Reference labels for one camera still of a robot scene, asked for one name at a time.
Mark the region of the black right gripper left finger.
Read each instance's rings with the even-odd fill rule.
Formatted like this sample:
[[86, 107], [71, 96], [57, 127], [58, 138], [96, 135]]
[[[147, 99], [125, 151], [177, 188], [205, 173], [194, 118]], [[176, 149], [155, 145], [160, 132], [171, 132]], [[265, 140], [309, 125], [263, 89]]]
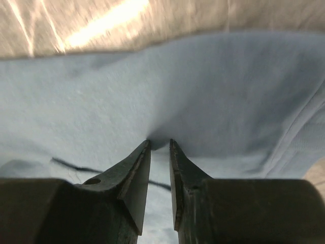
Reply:
[[143, 141], [83, 184], [1, 179], [1, 243], [136, 243], [142, 234], [151, 158]]

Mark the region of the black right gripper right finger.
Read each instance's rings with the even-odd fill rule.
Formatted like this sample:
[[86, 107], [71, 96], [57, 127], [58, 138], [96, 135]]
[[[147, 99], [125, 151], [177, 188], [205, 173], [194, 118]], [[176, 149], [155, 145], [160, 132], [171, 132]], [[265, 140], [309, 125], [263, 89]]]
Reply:
[[324, 243], [324, 202], [297, 179], [214, 179], [170, 141], [180, 243]]

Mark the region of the blue t shirt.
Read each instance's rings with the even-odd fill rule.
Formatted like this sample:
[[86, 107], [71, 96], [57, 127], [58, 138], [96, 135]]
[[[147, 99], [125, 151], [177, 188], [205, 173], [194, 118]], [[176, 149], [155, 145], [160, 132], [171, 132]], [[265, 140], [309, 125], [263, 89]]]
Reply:
[[1, 62], [1, 179], [83, 184], [145, 140], [152, 242], [178, 238], [171, 140], [214, 179], [303, 180], [324, 157], [324, 35], [209, 34]]

